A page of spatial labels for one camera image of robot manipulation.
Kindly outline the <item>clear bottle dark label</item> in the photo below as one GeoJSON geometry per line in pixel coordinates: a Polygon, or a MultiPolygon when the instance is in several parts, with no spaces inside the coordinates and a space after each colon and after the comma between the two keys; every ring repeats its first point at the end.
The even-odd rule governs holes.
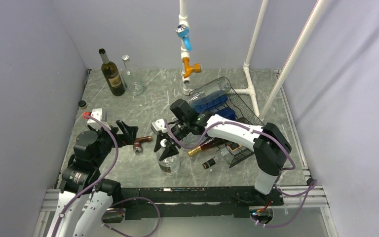
{"type": "Polygon", "coordinates": [[[123,79],[125,80],[129,93],[133,96],[142,94],[144,91],[144,85],[138,72],[131,66],[129,55],[123,55],[122,61],[124,64],[123,79]]]}

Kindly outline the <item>dark green wine bottle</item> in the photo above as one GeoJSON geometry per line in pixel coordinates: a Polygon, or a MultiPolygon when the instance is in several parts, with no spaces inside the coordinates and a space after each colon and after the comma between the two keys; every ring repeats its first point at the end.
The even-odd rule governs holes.
{"type": "Polygon", "coordinates": [[[111,93],[114,96],[123,95],[125,93],[125,86],[116,64],[108,58],[105,49],[100,48],[98,52],[103,61],[101,65],[101,71],[107,81],[111,93]]]}

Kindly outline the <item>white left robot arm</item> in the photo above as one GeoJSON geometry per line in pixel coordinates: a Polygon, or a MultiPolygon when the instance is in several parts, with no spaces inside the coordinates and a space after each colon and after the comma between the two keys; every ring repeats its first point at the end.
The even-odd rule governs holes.
{"type": "Polygon", "coordinates": [[[133,145],[138,127],[117,120],[117,126],[88,129],[76,137],[67,168],[62,172],[56,211],[47,235],[49,237],[85,237],[109,207],[122,199],[121,184],[105,178],[99,168],[108,154],[133,145]]]}

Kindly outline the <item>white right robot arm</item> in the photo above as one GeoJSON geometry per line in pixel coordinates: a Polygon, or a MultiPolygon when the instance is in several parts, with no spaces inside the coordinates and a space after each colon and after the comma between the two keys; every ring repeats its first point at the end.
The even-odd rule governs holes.
{"type": "Polygon", "coordinates": [[[170,106],[175,116],[174,125],[165,119],[151,124],[157,136],[154,152],[161,150],[159,161],[175,156],[180,148],[195,149],[205,136],[224,139],[254,152],[259,173],[252,191],[253,201],[264,205],[271,199],[284,164],[291,161],[291,146],[273,123],[251,125],[230,120],[211,111],[197,112],[189,103],[178,99],[170,106]]]}

